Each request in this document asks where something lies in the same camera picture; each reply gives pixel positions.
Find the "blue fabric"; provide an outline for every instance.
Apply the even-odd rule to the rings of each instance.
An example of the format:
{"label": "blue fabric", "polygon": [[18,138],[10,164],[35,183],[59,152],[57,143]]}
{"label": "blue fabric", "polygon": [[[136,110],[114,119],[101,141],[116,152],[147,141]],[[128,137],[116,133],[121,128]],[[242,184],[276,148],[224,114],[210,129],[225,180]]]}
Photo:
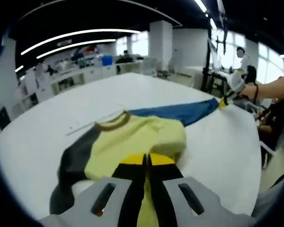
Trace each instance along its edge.
{"label": "blue fabric", "polygon": [[179,120],[184,127],[197,122],[212,113],[219,103],[210,99],[199,103],[188,103],[179,105],[168,105],[154,108],[130,110],[133,115],[140,117],[157,116],[167,119]]}

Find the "bracelet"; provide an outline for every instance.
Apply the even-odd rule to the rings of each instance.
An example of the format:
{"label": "bracelet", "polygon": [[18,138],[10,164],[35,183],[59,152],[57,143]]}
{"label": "bracelet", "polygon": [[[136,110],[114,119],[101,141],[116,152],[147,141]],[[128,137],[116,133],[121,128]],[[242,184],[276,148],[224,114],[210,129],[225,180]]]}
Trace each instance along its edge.
{"label": "bracelet", "polygon": [[254,97],[254,100],[256,100],[257,99],[257,94],[258,94],[258,92],[259,92],[259,86],[256,84],[256,87],[257,87],[257,90],[256,90],[256,93],[255,93],[255,97]]}

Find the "human hand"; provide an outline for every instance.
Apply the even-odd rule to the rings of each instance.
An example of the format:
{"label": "human hand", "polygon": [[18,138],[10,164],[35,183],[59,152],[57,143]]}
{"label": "human hand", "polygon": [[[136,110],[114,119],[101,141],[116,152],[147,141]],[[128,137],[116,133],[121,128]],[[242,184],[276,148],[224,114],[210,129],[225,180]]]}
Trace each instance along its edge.
{"label": "human hand", "polygon": [[245,85],[245,88],[240,92],[240,96],[248,96],[248,98],[253,99],[255,97],[257,87],[254,85]]}

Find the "window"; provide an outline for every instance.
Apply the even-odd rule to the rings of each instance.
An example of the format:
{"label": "window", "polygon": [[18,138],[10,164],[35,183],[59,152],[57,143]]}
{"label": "window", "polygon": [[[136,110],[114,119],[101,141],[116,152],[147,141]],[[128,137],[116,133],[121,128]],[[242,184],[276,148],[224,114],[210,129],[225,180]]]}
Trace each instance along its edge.
{"label": "window", "polygon": [[148,55],[148,32],[132,35],[132,53],[141,56]]}
{"label": "window", "polygon": [[[212,30],[212,42],[214,46],[217,47],[217,38],[220,42],[224,39],[224,31],[222,30]],[[226,53],[223,54],[223,44],[218,45],[218,59],[221,59],[222,66],[229,69],[232,66],[237,69],[241,66],[241,60],[237,57],[237,47],[245,47],[246,39],[245,36],[228,32],[226,37]]]}
{"label": "window", "polygon": [[267,84],[284,76],[284,61],[274,50],[259,43],[257,81]]}
{"label": "window", "polygon": [[120,39],[117,39],[117,42],[116,42],[117,55],[122,55],[125,50],[127,50],[127,37],[126,36]]}

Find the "white table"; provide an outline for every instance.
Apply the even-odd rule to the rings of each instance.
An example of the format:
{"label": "white table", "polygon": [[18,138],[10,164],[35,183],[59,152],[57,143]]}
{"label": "white table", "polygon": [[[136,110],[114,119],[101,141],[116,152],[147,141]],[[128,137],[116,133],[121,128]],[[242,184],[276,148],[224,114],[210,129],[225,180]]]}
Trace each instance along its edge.
{"label": "white table", "polygon": [[[128,110],[203,101],[211,95],[169,81],[127,73],[55,96],[12,121],[0,134],[0,167],[8,185],[34,217],[49,214],[63,151],[88,128],[120,108]],[[186,127],[187,149],[178,166],[220,196],[222,206],[250,215],[261,175],[252,115],[228,106]]]}

